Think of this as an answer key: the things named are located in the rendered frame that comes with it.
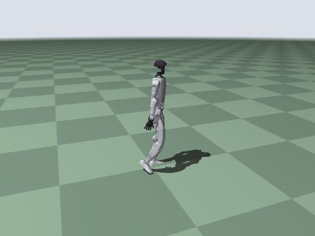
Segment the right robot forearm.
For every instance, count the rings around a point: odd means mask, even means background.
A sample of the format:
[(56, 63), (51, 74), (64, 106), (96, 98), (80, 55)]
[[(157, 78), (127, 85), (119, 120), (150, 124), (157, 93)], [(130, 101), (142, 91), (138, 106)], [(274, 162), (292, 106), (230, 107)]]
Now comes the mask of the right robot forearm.
[(155, 116), (155, 111), (156, 111), (156, 103), (157, 101), (155, 99), (152, 99), (151, 100), (151, 103), (150, 103), (150, 118), (149, 120), (153, 120), (154, 119), (154, 116)]

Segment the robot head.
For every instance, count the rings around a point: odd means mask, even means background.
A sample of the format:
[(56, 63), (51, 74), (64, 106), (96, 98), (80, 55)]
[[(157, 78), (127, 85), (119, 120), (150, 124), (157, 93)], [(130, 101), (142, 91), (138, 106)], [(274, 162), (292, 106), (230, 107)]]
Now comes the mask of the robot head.
[[(164, 74), (165, 72), (165, 66), (167, 65), (166, 62), (162, 61), (162, 60), (157, 60), (155, 63), (154, 63), (154, 66), (158, 67), (159, 69), (161, 69), (161, 72), (157, 72), (157, 74), (155, 75), (154, 78), (158, 77), (158, 76), (161, 76), (162, 74)], [(160, 78), (163, 78), (162, 76)]]

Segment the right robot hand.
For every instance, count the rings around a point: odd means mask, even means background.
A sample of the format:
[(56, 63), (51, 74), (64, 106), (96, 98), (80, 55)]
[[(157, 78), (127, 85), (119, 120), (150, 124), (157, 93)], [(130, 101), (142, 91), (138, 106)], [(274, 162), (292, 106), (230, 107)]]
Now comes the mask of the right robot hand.
[[(150, 118), (150, 116), (149, 116), (149, 118)], [(144, 127), (144, 129), (150, 129), (151, 130), (151, 128), (152, 128), (152, 126), (153, 126), (153, 128), (154, 128), (154, 125), (153, 125), (153, 121), (154, 120), (149, 120), (149, 118), (148, 118), (148, 122), (146, 123), (146, 126)]]

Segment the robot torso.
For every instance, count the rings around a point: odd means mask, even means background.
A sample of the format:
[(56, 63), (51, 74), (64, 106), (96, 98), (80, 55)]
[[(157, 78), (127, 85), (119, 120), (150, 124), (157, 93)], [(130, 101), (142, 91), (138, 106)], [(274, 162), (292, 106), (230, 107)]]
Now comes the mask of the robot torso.
[[(162, 76), (162, 75), (161, 75)], [(157, 113), (157, 115), (160, 115), (162, 114), (162, 109), (161, 109), (161, 103), (163, 103), (164, 101), (164, 97), (165, 97), (165, 90), (166, 90), (166, 79), (163, 77), (163, 78), (160, 78), (161, 76), (158, 76), (156, 78), (153, 77), (152, 81), (154, 80), (159, 80), (160, 82), (160, 85), (159, 85), (159, 88), (158, 88), (158, 91), (157, 91), (157, 96), (156, 98), (158, 99), (158, 104), (156, 104), (156, 111), (155, 113)]]

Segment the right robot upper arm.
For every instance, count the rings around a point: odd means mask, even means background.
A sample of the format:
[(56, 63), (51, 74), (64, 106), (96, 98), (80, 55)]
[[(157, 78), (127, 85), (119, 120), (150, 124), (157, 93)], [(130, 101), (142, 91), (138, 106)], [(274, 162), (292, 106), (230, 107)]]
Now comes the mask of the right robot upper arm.
[[(151, 93), (151, 100), (155, 99), (158, 103), (158, 99), (156, 98), (157, 94), (158, 94), (158, 88), (159, 88), (160, 82), (159, 80), (154, 80), (152, 81), (152, 93)], [(156, 104), (157, 104), (156, 103)]]

